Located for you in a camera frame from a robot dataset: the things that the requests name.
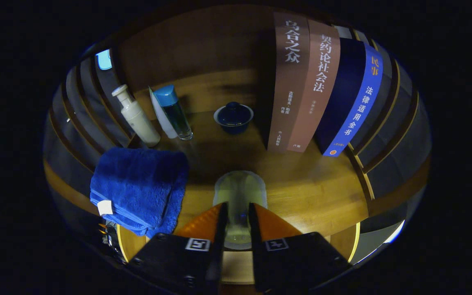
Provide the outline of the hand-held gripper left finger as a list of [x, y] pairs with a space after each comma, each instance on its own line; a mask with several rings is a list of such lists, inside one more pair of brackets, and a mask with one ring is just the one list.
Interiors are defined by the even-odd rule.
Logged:
[[207, 238], [197, 233], [158, 233], [129, 260], [126, 271], [168, 294], [217, 295], [228, 204], [218, 204], [204, 216], [211, 230]]

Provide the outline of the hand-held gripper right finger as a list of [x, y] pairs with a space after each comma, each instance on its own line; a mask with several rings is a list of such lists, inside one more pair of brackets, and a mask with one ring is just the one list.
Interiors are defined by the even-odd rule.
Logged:
[[249, 204], [248, 217], [259, 293], [312, 293], [352, 270], [320, 233], [303, 234], [257, 203]]

